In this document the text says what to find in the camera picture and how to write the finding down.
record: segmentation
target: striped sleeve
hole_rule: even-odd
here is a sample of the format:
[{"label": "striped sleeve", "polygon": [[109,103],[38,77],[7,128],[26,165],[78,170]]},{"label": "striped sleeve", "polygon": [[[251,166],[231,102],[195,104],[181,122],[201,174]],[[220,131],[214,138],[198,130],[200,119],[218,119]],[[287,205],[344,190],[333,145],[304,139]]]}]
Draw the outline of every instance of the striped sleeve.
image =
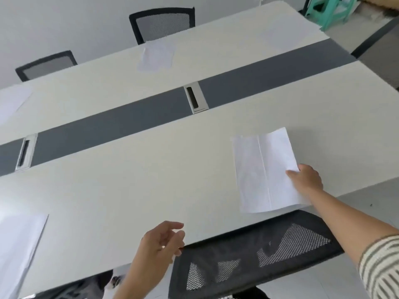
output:
[{"label": "striped sleeve", "polygon": [[399,235],[369,246],[360,259],[359,273],[372,299],[399,299]]}]

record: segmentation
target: person's right arm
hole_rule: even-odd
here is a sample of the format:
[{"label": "person's right arm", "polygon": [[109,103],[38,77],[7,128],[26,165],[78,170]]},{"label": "person's right arm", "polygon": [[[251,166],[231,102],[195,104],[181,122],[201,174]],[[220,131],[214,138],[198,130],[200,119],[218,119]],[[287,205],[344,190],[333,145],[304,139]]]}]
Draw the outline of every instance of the person's right arm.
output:
[{"label": "person's right arm", "polygon": [[311,166],[298,168],[299,172],[287,171],[287,175],[296,189],[312,202],[352,261],[359,265],[372,298],[379,299],[380,294],[384,296],[380,298],[391,295],[398,298],[399,230],[323,191],[322,180]]}]

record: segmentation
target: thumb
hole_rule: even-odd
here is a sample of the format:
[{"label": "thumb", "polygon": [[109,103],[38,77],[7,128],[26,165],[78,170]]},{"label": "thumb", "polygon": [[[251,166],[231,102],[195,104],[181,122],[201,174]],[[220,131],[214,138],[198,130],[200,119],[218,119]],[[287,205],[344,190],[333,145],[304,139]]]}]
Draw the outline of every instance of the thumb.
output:
[{"label": "thumb", "polygon": [[298,173],[299,172],[295,172],[295,171],[292,171],[292,170],[285,171],[285,174],[287,174],[288,177],[291,178],[291,179],[293,179],[295,176],[297,176]]},{"label": "thumb", "polygon": [[186,233],[182,230],[173,235],[165,248],[162,250],[162,253],[166,258],[172,258],[175,252],[184,246],[183,239],[185,235]]}]

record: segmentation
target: conference table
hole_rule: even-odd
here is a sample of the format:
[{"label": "conference table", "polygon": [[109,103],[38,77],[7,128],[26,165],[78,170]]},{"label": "conference table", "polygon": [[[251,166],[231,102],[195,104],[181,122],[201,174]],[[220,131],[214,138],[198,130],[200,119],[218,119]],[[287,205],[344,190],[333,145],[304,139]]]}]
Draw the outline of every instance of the conference table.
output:
[{"label": "conference table", "polygon": [[275,1],[173,34],[170,69],[138,71],[140,45],[28,82],[0,126],[0,217],[49,214],[20,297],[130,263],[164,220],[190,244],[287,212],[239,211],[235,135],[286,127],[335,196],[399,176],[398,92],[319,30],[277,48],[265,30],[286,15],[303,19]]}]

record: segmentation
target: black slot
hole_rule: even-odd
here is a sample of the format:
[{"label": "black slot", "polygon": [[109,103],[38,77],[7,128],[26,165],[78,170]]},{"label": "black slot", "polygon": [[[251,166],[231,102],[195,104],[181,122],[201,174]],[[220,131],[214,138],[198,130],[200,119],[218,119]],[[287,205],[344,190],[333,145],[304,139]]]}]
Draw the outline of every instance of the black slot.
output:
[{"label": "black slot", "polygon": [[196,96],[194,95],[193,89],[191,87],[187,87],[188,96],[190,97],[191,103],[194,109],[198,108],[198,103],[196,100]]},{"label": "black slot", "polygon": [[25,161],[25,156],[26,156],[28,146],[29,146],[29,140],[24,141],[20,161],[18,162],[18,167],[22,166],[23,162]]}]

